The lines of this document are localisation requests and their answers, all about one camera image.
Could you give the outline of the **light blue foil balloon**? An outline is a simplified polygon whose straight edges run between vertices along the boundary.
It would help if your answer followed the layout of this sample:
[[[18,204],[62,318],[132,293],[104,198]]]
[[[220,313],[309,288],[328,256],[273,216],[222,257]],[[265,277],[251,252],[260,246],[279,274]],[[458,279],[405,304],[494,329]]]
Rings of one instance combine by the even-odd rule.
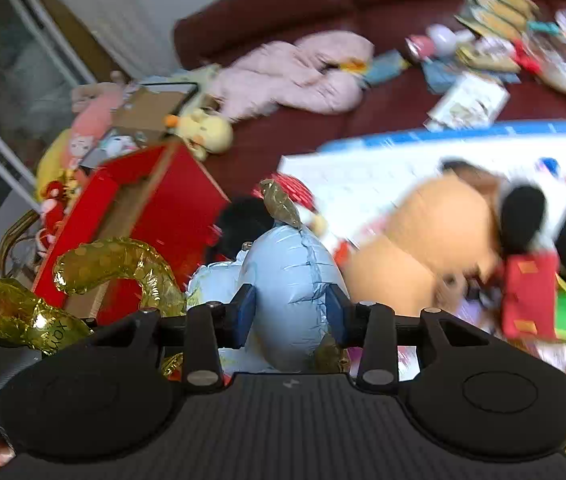
[[[230,301],[245,284],[256,289],[256,312],[243,348],[220,349],[225,375],[306,373],[327,327],[325,289],[347,288],[332,255],[304,228],[279,224],[233,262],[200,266],[187,284],[187,307]]]

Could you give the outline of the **gold foil balloon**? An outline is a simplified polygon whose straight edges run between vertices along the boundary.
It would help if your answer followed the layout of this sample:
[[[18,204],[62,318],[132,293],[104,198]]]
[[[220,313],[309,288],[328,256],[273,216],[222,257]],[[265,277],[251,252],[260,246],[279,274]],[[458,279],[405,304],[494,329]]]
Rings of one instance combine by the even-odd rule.
[[[65,252],[54,263],[54,284],[69,297],[118,280],[140,286],[136,310],[157,310],[165,318],[187,312],[187,297],[179,289],[171,266],[141,240],[117,236],[94,240]],[[86,319],[51,306],[13,278],[0,278],[1,340],[51,356],[89,332]]]

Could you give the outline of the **minnie mouse plush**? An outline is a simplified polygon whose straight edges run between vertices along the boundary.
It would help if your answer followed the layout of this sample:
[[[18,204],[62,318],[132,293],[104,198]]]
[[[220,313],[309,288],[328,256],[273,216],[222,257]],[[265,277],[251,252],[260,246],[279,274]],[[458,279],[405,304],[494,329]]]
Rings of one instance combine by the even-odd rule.
[[[315,196],[303,182],[276,172],[260,181],[250,196],[232,200],[217,215],[206,243],[205,263],[235,260],[245,244],[254,243],[275,225],[265,201],[265,184],[275,183],[291,200],[299,220],[317,237],[326,231],[326,221],[315,204]]]

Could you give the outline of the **large tan plush toy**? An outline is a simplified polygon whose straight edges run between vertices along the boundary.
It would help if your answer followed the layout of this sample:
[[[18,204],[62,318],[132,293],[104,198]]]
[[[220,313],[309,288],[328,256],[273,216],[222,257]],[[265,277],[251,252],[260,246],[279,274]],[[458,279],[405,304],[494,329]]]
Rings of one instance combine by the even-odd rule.
[[[417,316],[435,306],[446,276],[487,278],[498,262],[492,206],[448,171],[413,188],[387,217],[382,233],[341,267],[349,297]]]

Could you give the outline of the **red cardboard box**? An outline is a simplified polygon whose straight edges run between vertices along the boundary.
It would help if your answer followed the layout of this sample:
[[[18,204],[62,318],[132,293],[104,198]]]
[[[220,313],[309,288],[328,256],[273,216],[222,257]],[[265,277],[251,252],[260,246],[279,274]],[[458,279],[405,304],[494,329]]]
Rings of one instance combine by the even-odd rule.
[[[213,223],[228,203],[217,182],[179,140],[108,160],[92,172],[62,222],[32,291],[78,318],[112,324],[138,309],[140,286],[118,280],[69,297],[54,284],[56,259],[83,243],[131,237],[154,247],[184,289],[204,263],[215,237]]]

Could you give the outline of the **red foam bag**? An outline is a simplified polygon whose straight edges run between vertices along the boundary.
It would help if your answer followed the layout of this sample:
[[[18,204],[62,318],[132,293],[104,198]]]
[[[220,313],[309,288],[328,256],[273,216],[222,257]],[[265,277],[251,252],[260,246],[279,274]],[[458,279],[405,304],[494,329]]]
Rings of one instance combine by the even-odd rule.
[[[501,330],[508,338],[556,340],[555,252],[507,258],[501,299]]]

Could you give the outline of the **yellow duck plush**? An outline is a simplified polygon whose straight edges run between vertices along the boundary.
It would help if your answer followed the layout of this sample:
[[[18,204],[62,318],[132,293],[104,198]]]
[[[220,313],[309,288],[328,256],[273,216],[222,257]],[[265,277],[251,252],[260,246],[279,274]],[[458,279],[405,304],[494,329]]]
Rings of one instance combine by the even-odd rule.
[[[200,162],[209,154],[228,151],[233,142],[231,124],[209,108],[195,108],[191,113],[182,116],[166,115],[164,126],[168,133],[180,138]]]

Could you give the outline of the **panda plush toy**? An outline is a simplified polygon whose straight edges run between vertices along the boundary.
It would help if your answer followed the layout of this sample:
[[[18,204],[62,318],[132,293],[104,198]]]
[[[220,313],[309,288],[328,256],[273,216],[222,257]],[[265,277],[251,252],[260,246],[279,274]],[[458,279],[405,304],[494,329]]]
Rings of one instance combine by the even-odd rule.
[[[495,207],[504,250],[511,255],[553,250],[566,281],[566,182],[547,171],[513,177],[500,184]]]

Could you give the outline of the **pink plush doll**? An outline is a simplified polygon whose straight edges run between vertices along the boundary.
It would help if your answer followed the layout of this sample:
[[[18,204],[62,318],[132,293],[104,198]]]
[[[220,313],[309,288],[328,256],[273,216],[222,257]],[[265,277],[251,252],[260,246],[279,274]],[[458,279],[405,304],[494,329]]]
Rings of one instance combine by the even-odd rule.
[[[123,103],[124,85],[115,82],[82,84],[71,91],[74,121],[62,164],[71,170],[94,148],[112,125],[112,113]]]

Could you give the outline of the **white printed card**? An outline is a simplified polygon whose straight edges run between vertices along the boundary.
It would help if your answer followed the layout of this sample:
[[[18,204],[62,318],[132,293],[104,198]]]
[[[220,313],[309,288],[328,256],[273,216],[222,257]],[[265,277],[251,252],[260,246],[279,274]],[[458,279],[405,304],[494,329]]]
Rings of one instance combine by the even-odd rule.
[[[461,74],[428,112],[428,131],[489,128],[500,115],[510,93],[498,80]]]

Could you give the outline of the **pink padded jacket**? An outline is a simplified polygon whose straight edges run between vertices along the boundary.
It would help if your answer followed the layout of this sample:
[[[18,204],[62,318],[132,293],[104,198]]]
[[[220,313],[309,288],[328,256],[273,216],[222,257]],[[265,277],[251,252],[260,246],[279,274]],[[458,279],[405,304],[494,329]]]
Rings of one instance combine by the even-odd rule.
[[[348,30],[316,32],[293,44],[271,41],[219,70],[207,93],[230,122],[289,107],[322,115],[349,112],[362,100],[370,40]]]

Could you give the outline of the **small blue book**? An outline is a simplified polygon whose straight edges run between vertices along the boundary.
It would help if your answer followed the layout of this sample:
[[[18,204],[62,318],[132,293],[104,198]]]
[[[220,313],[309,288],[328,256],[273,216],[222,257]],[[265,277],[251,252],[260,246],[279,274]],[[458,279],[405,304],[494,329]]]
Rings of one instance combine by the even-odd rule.
[[[409,66],[410,63],[397,50],[385,52],[373,58],[362,75],[362,84],[365,88],[379,86],[396,78]]]

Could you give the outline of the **pink white toy figure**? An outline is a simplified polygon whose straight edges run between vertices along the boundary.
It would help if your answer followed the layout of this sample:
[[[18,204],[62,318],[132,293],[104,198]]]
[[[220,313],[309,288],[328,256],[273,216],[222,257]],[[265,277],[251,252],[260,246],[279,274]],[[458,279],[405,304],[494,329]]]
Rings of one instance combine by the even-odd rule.
[[[475,39],[469,29],[454,32],[442,24],[428,26],[423,35],[411,35],[405,38],[405,46],[411,60],[423,62],[429,58],[449,58],[462,44],[469,44]]]

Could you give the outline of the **gold packaged booklet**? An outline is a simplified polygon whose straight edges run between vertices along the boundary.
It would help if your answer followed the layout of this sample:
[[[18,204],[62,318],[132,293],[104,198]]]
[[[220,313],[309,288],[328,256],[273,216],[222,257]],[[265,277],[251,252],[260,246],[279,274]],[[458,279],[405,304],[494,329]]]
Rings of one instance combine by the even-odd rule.
[[[477,35],[516,41],[539,12],[533,0],[463,0],[454,17]]]

